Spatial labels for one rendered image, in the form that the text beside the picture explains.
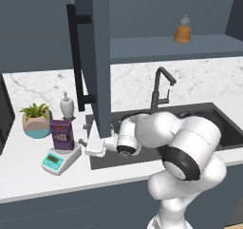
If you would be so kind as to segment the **potted green plant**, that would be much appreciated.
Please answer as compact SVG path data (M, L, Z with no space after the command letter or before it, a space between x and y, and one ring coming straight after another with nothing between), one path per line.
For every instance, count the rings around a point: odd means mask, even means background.
M52 112L46 104L32 104L22 108L22 124L26 135L33 139L43 139L50 134L50 122L52 121Z

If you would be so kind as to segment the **grey wall cabinet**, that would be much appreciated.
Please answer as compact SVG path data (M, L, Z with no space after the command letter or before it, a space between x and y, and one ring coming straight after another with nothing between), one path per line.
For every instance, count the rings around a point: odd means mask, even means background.
M234 0L109 0L113 64L243 56L243 42L225 33ZM174 41L181 18L192 39Z

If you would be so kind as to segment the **black sink tap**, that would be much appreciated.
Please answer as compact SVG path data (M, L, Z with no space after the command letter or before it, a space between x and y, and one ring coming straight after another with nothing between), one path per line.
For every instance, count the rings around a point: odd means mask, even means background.
M177 80L164 67L159 67L157 69L151 98L150 110L152 113L155 113L158 110L159 105L169 103L170 90L167 90L167 96L165 98L161 99L159 97L160 75L163 75L169 81L170 86L174 86L177 83Z

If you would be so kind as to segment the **grey open cabinet door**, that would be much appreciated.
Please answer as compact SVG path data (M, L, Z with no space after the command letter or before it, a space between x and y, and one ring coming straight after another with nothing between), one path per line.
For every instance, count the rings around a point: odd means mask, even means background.
M243 0L233 1L225 33L243 42Z

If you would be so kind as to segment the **grey base cabinets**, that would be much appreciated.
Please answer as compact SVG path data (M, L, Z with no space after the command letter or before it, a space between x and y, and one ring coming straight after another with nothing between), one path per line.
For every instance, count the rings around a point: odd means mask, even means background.
M185 217L194 229L243 220L243 164L229 166L216 188L198 196ZM146 229L159 210L144 181L0 204L0 229Z

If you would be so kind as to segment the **grey closed cabinet door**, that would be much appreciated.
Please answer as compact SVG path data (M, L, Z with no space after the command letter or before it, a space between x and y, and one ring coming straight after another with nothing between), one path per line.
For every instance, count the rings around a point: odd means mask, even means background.
M66 5L72 0L0 0L0 72L72 67Z

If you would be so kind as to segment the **orange jar with grey lid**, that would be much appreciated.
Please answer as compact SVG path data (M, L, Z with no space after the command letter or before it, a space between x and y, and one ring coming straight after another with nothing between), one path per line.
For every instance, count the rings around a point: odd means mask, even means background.
M177 27L175 32L174 41L180 44L188 44L192 39L192 30L190 27L190 19L187 14L185 14Z

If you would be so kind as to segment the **dark sink basin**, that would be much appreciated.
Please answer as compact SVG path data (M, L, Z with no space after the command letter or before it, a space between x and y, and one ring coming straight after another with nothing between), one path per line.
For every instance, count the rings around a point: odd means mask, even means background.
M239 148L243 144L243 130L214 103L165 106L160 107L159 111L171 112L178 118L197 115L214 122L221 131L221 139L216 151ZM107 151L103 158L91 157L90 165L92 170L97 170L133 163L159 161L160 158L161 155L157 149L149 150L143 147L137 156L130 157Z

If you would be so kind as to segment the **white teal digital scale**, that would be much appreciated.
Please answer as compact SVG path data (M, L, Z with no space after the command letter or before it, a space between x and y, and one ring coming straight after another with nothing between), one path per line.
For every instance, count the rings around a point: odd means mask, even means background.
M46 172L60 176L82 155L82 148L75 143L74 149L67 153L58 153L54 147L48 150L42 160L42 167Z

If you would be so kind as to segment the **purple cereal box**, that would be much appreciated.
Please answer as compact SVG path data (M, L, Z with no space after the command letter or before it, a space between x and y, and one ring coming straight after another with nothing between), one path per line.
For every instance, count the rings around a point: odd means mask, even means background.
M50 130L54 148L61 153L68 153L74 149L72 123L68 120L52 120Z

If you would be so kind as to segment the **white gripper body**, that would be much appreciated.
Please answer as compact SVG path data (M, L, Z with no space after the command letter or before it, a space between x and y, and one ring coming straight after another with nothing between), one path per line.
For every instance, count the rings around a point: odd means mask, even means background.
M96 121L93 121L85 148L85 154L92 157L103 157L105 148L103 147L103 139L100 138Z

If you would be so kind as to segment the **black appliance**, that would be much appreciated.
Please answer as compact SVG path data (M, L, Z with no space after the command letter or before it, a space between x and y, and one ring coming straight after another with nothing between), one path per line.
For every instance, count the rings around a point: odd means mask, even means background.
M14 120L15 113L13 111L3 74L0 73L0 156L3 153Z

